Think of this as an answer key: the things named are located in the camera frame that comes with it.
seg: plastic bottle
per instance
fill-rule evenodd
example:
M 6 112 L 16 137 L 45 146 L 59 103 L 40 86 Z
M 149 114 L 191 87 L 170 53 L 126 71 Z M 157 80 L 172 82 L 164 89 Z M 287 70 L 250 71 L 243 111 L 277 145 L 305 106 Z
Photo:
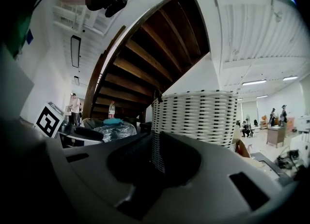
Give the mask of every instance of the plastic bottle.
M 112 103 L 110 104 L 110 107 L 108 108 L 108 118 L 114 118 L 114 114 L 115 114 L 115 105 L 114 105 L 114 101 L 112 101 Z

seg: ceiling light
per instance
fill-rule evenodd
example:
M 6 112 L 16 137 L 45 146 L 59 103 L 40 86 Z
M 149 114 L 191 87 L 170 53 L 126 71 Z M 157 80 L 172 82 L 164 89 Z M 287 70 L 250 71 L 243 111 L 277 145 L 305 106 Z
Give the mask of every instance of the ceiling light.
M 71 37 L 71 61 L 73 67 L 79 67 L 79 49 L 81 47 L 81 38 L 73 35 Z
M 291 79 L 297 79 L 297 76 L 290 76 L 290 77 L 285 77 L 283 80 L 291 80 Z
M 255 84 L 265 83 L 266 81 L 267 81 L 267 80 L 262 79 L 262 80 L 256 80 L 256 81 L 245 82 L 245 83 L 242 83 L 242 85 L 243 85 L 243 86 L 255 85 Z
M 77 76 L 74 76 L 74 81 L 76 82 L 76 85 L 79 86 L 79 79 Z
M 260 97 L 256 97 L 256 98 L 265 98 L 268 97 L 268 95 L 264 95 L 264 96 L 260 96 Z

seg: white ceiling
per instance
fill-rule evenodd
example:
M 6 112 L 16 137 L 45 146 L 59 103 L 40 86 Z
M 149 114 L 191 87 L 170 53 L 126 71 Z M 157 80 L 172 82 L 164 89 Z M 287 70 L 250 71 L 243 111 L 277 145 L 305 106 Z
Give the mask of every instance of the white ceiling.
M 243 102 L 270 95 L 310 71 L 309 32 L 291 0 L 217 0 L 222 34 L 219 78 Z M 243 82 L 266 79 L 259 85 Z
M 215 0 L 220 16 L 221 52 L 212 53 L 218 62 L 218 76 L 223 90 L 240 94 L 243 101 L 270 95 L 290 82 L 286 76 L 304 76 L 310 72 L 309 32 L 290 0 Z M 83 6 L 54 7 L 54 22 L 62 27 L 65 57 L 70 73 L 80 77 L 80 86 L 73 80 L 73 91 L 84 98 L 95 64 L 103 53 L 102 42 L 113 18 L 104 16 L 105 10 L 90 12 Z M 71 27 L 85 32 L 80 50 L 80 68 L 71 65 Z M 266 79 L 260 85 L 242 86 L 243 82 Z
M 73 32 L 71 28 L 74 27 L 74 29 L 78 30 L 79 23 L 83 20 L 84 8 L 86 9 L 86 13 L 81 32 Z M 100 54 L 104 52 L 102 42 L 105 32 L 113 21 L 113 18 L 105 17 L 105 9 L 91 12 L 84 6 L 64 4 L 61 1 L 57 2 L 57 6 L 54 6 L 54 24 L 62 28 L 65 58 L 72 77 L 72 91 L 80 98 L 85 98 L 93 69 Z M 71 62 L 70 39 L 73 34 L 81 37 L 81 57 L 78 69 L 73 67 Z M 79 77 L 79 86 L 75 84 L 74 76 Z

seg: table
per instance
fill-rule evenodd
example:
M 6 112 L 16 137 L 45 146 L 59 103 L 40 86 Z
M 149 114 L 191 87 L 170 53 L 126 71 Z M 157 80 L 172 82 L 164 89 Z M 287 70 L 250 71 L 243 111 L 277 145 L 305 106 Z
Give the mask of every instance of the table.
M 268 128 L 267 132 L 267 142 L 266 144 L 271 143 L 278 147 L 278 143 L 282 143 L 284 145 L 285 138 L 285 128 L 281 126 L 273 126 Z

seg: mannequin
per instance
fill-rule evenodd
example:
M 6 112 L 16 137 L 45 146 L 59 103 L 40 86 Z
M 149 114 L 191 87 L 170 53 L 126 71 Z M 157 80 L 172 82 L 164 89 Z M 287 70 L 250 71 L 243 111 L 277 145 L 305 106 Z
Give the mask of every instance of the mannequin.
M 286 114 L 286 105 L 283 105 L 282 106 L 282 113 L 281 113 L 281 126 L 285 128 L 285 131 L 286 131 L 286 127 L 287 127 L 287 114 Z
M 275 108 L 272 108 L 272 111 L 270 113 L 269 124 L 271 127 L 275 126 L 275 118 L 276 118 L 275 110 L 276 110 Z

